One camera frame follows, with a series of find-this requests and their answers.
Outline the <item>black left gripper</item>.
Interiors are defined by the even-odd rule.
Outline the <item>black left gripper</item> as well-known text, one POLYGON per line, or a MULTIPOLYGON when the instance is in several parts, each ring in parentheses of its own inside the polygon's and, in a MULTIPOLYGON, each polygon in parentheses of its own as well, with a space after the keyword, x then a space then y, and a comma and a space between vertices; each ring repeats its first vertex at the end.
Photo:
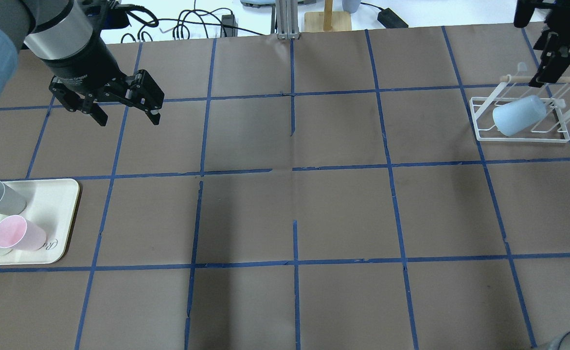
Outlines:
POLYGON ((52 80, 49 91, 69 112, 90 115, 100 126, 106 126, 108 115, 98 105, 97 89, 103 88, 107 102, 119 102, 140 109, 153 125, 159 125, 165 93, 147 70, 123 73, 98 34, 92 34, 78 52, 57 60, 42 59, 58 80, 52 80))

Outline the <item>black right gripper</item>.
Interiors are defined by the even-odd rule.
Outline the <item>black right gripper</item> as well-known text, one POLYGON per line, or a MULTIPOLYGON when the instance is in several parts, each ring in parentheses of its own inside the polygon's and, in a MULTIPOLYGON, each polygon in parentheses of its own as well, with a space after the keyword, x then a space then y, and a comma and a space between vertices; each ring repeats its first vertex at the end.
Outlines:
POLYGON ((549 11, 544 23, 553 31, 542 32, 534 44, 534 50, 541 51, 540 65, 529 86, 541 88, 558 82, 570 66, 570 0, 517 0, 514 26, 527 27, 536 9, 549 11))

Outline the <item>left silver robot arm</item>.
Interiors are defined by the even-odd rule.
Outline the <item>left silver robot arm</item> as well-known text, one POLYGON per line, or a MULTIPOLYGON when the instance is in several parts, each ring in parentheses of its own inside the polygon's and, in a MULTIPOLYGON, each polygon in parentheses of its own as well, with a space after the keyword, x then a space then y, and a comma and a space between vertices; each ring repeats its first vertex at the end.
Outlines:
POLYGON ((0 0, 0 96, 26 47, 52 71, 49 91, 67 111, 105 126, 100 103, 118 102, 158 125, 164 92, 146 70, 123 73, 100 36, 127 27, 129 18, 159 24, 145 7, 118 0, 0 0))

